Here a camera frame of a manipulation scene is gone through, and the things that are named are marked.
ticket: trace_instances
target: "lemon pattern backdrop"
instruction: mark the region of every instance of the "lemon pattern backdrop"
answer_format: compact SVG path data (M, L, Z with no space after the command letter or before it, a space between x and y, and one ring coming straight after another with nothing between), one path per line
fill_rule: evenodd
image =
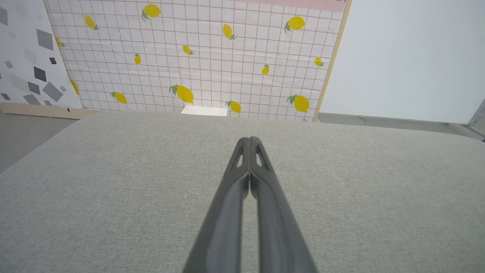
M84 108L296 121L315 114L343 16L232 0L44 3Z

